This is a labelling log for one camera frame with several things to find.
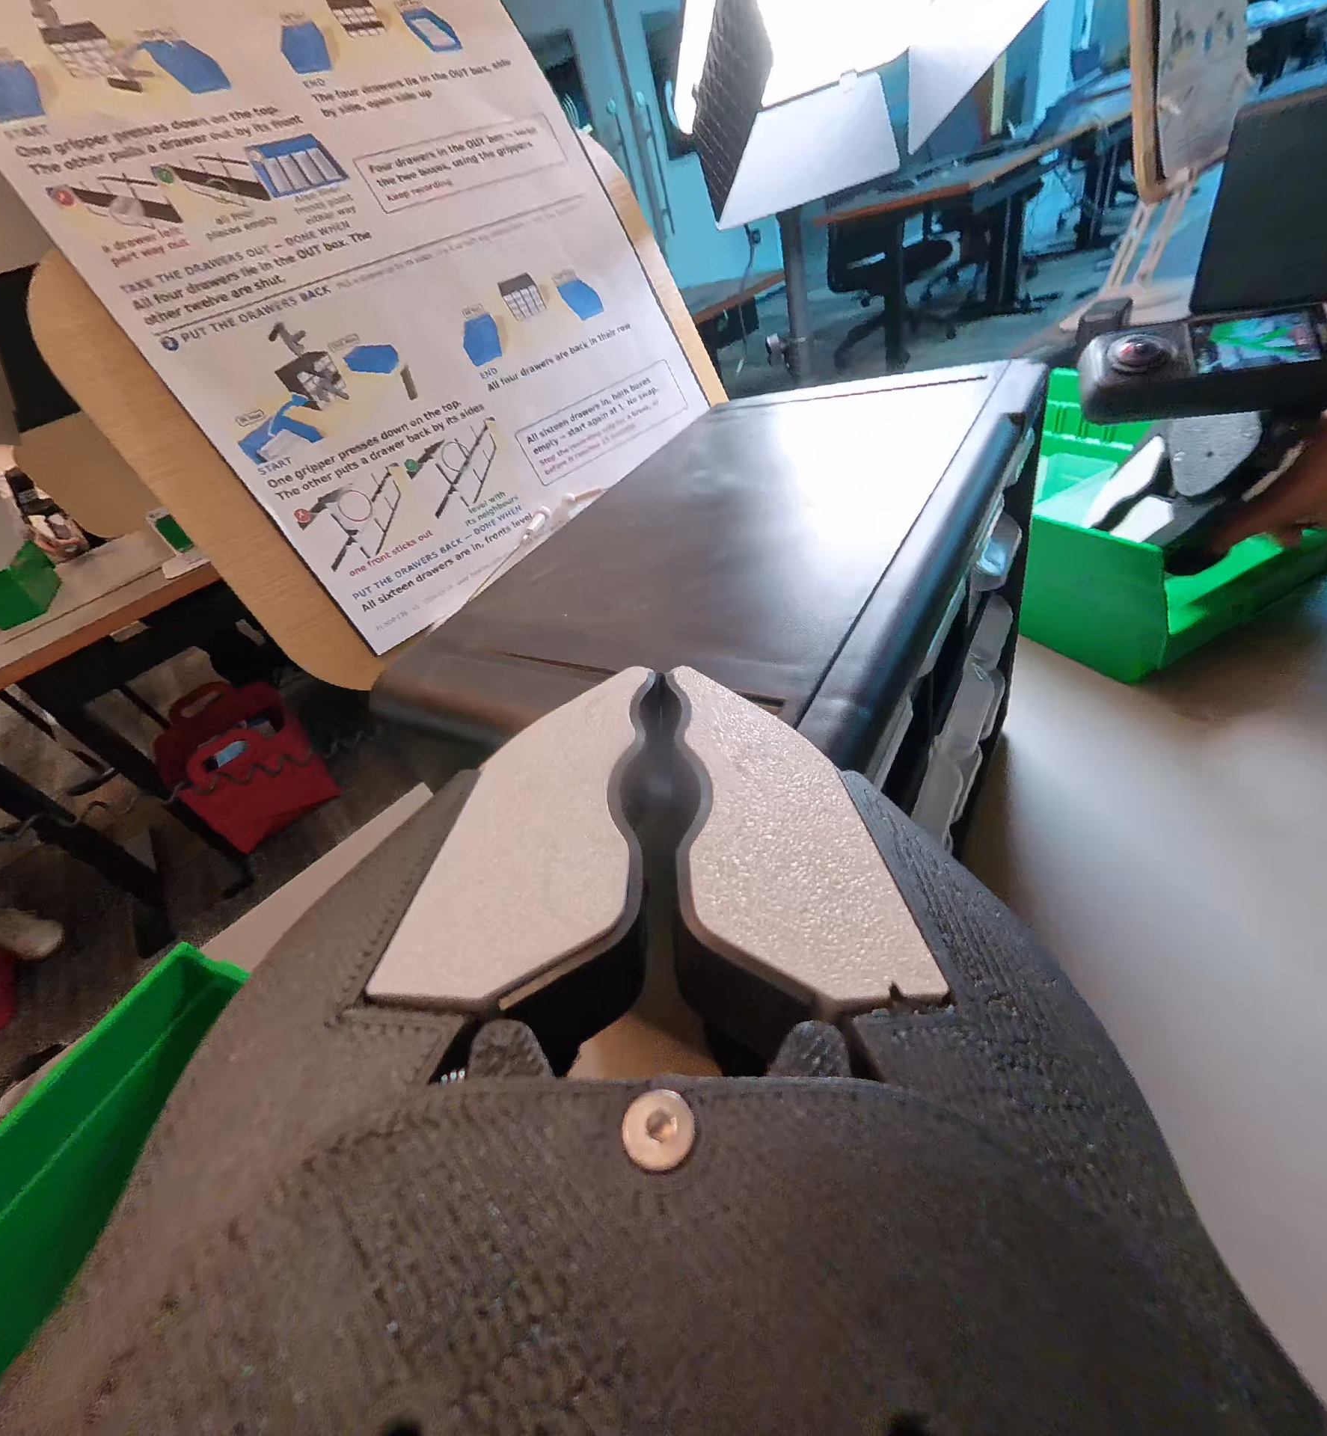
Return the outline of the person's right hand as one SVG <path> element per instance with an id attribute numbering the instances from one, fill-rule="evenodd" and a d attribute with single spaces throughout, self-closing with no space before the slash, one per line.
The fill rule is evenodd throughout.
<path id="1" fill-rule="evenodd" d="M 1295 545 L 1309 528 L 1327 528 L 1327 411 L 1282 475 L 1213 528 L 1211 547 L 1227 551 L 1254 534 Z"/>

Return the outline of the white softbox light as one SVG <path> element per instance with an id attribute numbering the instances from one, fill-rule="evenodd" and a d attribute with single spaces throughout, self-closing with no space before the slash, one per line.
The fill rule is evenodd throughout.
<path id="1" fill-rule="evenodd" d="M 718 227 L 782 214 L 901 163 L 882 67 L 905 60 L 905 142 L 925 142 L 1036 1 L 688 1 L 673 114 Z"/>

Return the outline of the white poster clip stand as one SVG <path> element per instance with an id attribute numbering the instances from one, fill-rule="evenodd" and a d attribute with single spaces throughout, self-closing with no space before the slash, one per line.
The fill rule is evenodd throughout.
<path id="1" fill-rule="evenodd" d="M 515 547 L 523 549 L 544 542 L 550 534 L 569 524 L 573 516 L 587 508 L 597 497 L 606 493 L 606 487 L 608 485 L 585 487 L 575 493 L 560 493 L 554 495 L 550 503 L 534 506 L 517 528 Z"/>

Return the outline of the wooden office desk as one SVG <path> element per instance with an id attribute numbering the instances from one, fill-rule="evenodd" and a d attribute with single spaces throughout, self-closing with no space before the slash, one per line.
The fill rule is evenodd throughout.
<path id="1" fill-rule="evenodd" d="M 885 220 L 901 231 L 913 214 L 964 214 L 979 220 L 985 231 L 981 265 L 983 292 L 964 304 L 967 317 L 1034 313 L 1049 294 L 1024 292 L 1026 276 L 1026 206 L 1042 183 L 1069 159 L 1086 161 L 1088 204 L 1102 204 L 1100 192 L 1118 163 L 1118 149 L 1131 134 L 1131 105 L 1126 95 L 1106 95 L 1085 106 L 1055 134 L 1022 146 L 1008 146 L 993 155 L 969 157 L 936 169 L 907 188 L 887 190 L 880 198 L 864 196 L 837 208 L 825 208 L 813 224 L 839 226 Z"/>

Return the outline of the green plastic bin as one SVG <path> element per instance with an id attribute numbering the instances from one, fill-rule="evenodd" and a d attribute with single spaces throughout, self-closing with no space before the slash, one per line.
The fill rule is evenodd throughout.
<path id="1" fill-rule="evenodd" d="M 1295 547 L 1266 536 L 1190 577 L 1157 547 L 1083 526 L 1090 499 L 1145 425 L 1085 421 L 1075 368 L 1051 368 L 1018 629 L 1104 676 L 1137 682 L 1217 637 L 1299 600 L 1327 577 L 1327 530 Z"/>
<path id="2" fill-rule="evenodd" d="M 245 971 L 179 942 L 0 1119 L 0 1377 L 60 1303 Z"/>

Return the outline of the wooden easel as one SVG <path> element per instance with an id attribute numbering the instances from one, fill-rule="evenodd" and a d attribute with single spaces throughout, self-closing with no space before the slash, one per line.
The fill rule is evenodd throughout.
<path id="1" fill-rule="evenodd" d="M 1127 118 L 1096 124 L 1085 220 L 1102 259 L 1059 329 L 1077 339 L 1088 307 L 1127 300 L 1131 317 L 1188 309 L 1233 120 L 1254 91 L 1246 3 L 1133 1 Z"/>

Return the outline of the set of clear cabinet drawers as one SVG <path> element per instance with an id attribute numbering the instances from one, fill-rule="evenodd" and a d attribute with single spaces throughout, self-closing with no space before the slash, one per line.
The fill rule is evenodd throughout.
<path id="1" fill-rule="evenodd" d="M 1003 467 L 948 604 L 948 629 L 930 649 L 926 686 L 915 715 L 923 719 L 921 752 L 905 782 L 905 813 L 944 850 L 981 772 L 983 743 L 993 735 L 1008 678 L 1003 653 L 1012 639 L 1016 600 L 1008 583 L 1024 545 L 1022 501 L 1012 495 L 1034 475 L 1036 425 L 1018 438 Z"/>

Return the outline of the wooden side table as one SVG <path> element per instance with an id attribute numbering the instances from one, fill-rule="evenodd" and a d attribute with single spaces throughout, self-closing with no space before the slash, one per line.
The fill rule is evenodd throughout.
<path id="1" fill-rule="evenodd" d="M 0 629 L 0 690 L 216 581 L 208 559 L 169 567 L 165 544 L 150 528 L 105 542 L 62 565 L 42 616 Z"/>

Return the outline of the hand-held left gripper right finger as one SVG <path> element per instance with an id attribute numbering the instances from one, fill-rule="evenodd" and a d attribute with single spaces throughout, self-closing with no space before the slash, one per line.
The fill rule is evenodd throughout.
<path id="1" fill-rule="evenodd" d="M 839 768 L 690 666 L 665 672 L 696 807 L 677 846 L 677 984 L 735 1066 L 805 1020 L 936 1010 L 944 969 Z"/>

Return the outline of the black office chair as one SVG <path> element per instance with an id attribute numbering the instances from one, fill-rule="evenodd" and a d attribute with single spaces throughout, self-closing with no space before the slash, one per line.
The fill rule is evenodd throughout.
<path id="1" fill-rule="evenodd" d="M 950 263 L 948 237 L 905 241 L 901 227 L 887 222 L 833 224 L 825 249 L 825 278 L 831 294 L 885 298 L 938 265 Z"/>

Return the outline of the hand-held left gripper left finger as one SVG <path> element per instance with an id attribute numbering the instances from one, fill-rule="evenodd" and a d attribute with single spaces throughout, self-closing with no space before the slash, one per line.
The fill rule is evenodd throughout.
<path id="1" fill-rule="evenodd" d="M 472 776 L 362 988 L 388 1008 L 509 1018 L 550 1066 L 643 984 L 643 854 L 624 778 L 655 672 L 628 666 L 544 713 Z"/>

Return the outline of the black board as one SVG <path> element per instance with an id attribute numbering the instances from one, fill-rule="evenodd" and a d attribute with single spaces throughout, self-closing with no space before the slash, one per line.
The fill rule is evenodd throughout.
<path id="1" fill-rule="evenodd" d="M 1246 103 L 1192 278 L 1194 315 L 1327 300 L 1327 77 Z"/>

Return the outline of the black drawer cabinet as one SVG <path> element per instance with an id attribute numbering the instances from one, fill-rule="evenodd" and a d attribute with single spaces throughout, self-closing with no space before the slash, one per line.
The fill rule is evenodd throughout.
<path id="1" fill-rule="evenodd" d="M 499 746 L 624 666 L 692 666 L 905 811 L 930 649 L 1042 362 L 905 372 L 708 409 L 478 596 L 407 643 L 372 711 Z M 1016 485 L 1024 545 L 1034 475 Z M 1010 680 L 1016 624 L 1003 651 Z"/>

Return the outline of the small green box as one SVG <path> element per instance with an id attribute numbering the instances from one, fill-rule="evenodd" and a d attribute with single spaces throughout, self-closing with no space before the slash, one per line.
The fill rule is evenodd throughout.
<path id="1" fill-rule="evenodd" d="M 0 567 L 0 629 L 40 618 L 62 586 L 58 567 L 33 540 Z"/>

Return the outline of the red bag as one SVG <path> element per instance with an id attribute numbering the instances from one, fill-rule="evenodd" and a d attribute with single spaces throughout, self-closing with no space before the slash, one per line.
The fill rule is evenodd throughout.
<path id="1" fill-rule="evenodd" d="M 241 854 L 341 793 L 306 727 L 267 682 L 212 680 L 185 692 L 152 752 L 169 795 Z"/>

